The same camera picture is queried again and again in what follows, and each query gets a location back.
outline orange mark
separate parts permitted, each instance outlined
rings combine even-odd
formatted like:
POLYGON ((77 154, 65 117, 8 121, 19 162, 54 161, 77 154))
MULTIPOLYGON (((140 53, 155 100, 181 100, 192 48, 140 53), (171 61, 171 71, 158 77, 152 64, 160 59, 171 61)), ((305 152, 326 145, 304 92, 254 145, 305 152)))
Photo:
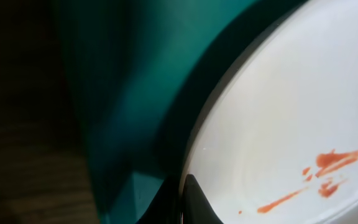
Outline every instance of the orange mark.
POLYGON ((310 175, 305 179, 305 181, 306 181, 306 182, 307 182, 307 181, 310 181, 312 177, 313 177, 313 174, 310 174, 310 175))
POLYGON ((269 212, 271 209, 275 208, 277 205, 280 205, 281 203, 291 199, 292 197, 298 195, 299 193, 301 193, 302 191, 306 190, 307 188, 301 189, 301 190, 297 190, 296 192, 290 193, 289 195, 278 199, 277 201, 270 203, 266 206, 260 207, 258 208, 258 213, 267 213, 269 212))
POLYGON ((318 190, 318 193, 325 198, 330 197, 333 193, 335 193, 335 191, 338 189, 338 187, 343 184, 346 180, 343 180, 341 182, 339 182, 338 184, 335 184, 333 186, 331 186, 330 188, 328 188, 331 184, 332 181, 326 182, 324 184, 321 184, 321 188, 318 190))
POLYGON ((303 171, 302 171, 302 175, 308 174, 310 168, 311 168, 311 167, 304 168, 303 171))
POLYGON ((348 153, 335 153, 335 149, 333 149, 328 154, 320 154, 316 158, 316 164, 321 169, 316 173, 316 177, 321 177, 330 172, 334 172, 357 160, 358 150, 348 153))

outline white plate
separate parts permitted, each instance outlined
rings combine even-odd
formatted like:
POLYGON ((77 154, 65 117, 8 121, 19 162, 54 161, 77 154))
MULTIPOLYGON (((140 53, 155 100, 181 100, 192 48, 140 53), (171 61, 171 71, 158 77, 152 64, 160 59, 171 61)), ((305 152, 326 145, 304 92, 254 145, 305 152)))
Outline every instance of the white plate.
POLYGON ((310 1, 280 25, 225 87, 183 174, 226 224, 358 223, 358 154, 315 176, 332 149, 358 150, 358 0, 310 1), (323 197, 331 179, 341 185, 323 197))

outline orange stain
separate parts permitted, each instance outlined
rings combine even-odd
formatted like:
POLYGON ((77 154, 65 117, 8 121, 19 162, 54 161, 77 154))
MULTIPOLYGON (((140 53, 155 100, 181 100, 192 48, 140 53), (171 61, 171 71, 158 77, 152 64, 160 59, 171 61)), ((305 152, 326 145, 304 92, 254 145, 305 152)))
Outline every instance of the orange stain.
POLYGON ((304 168, 303 171, 302 171, 302 175, 308 174, 310 168, 311 168, 311 167, 304 168))
POLYGON ((304 189, 301 189, 301 190, 297 190, 296 192, 293 192, 293 193, 290 193, 289 195, 281 198, 281 199, 278 199, 277 201, 275 202, 272 202, 266 206, 263 206, 263 207, 260 207, 258 208, 258 213, 267 213, 269 212, 271 209, 275 208, 277 205, 280 205, 281 203, 291 199, 292 197, 298 195, 299 193, 301 193, 302 191, 306 190, 307 188, 304 188, 304 189))
POLYGON ((313 174, 310 174, 310 175, 305 179, 305 181, 306 181, 306 182, 310 181, 312 177, 313 177, 313 174))
POLYGON ((316 177, 334 172, 357 160, 358 150, 348 153, 335 153, 335 149, 333 149, 328 154, 320 154, 316 158, 316 165, 321 169, 316 173, 316 177))
POLYGON ((343 180, 339 182, 338 184, 335 184, 329 188, 329 186, 332 184, 332 181, 326 182, 324 184, 321 184, 321 188, 318 190, 318 193, 325 198, 330 197, 335 191, 338 189, 338 187, 343 184, 346 180, 343 180))

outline sauce smear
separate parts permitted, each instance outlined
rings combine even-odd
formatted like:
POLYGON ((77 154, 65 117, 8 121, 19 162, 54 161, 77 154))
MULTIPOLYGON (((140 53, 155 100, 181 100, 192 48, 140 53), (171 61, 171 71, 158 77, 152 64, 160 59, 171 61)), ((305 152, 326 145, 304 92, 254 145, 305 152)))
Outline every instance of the sauce smear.
POLYGON ((301 193, 302 191, 306 190, 307 188, 304 188, 304 189, 301 189, 301 190, 297 190, 296 192, 292 192, 290 193, 289 195, 281 198, 281 199, 278 199, 277 201, 275 202, 272 202, 266 206, 263 206, 263 207, 260 207, 258 208, 258 213, 267 213, 269 212, 271 209, 275 208, 277 205, 280 205, 281 203, 291 199, 292 197, 298 195, 299 193, 301 193))
POLYGON ((332 184, 332 181, 326 182, 324 184, 321 184, 321 188, 318 190, 318 193, 325 198, 328 198, 331 196, 335 191, 338 189, 338 187, 343 184, 346 180, 343 180, 331 187, 329 187, 332 184))
POLYGON ((333 149, 328 154, 320 154, 316 158, 316 165, 321 169, 316 173, 316 177, 321 177, 334 172, 357 160, 358 150, 348 153, 335 153, 335 149, 333 149))
POLYGON ((302 171, 302 175, 308 174, 310 168, 311 168, 311 167, 304 168, 303 171, 302 171))
POLYGON ((309 182, 312 177, 313 177, 313 174, 310 174, 310 175, 305 179, 305 181, 306 181, 306 182, 309 182))

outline dark wooden surface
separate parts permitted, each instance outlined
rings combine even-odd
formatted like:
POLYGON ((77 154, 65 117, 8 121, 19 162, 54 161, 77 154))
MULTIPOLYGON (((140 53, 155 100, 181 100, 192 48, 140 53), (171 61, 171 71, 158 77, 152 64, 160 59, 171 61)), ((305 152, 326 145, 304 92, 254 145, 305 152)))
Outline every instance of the dark wooden surface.
POLYGON ((0 0, 0 223, 98 223, 52 18, 0 0))

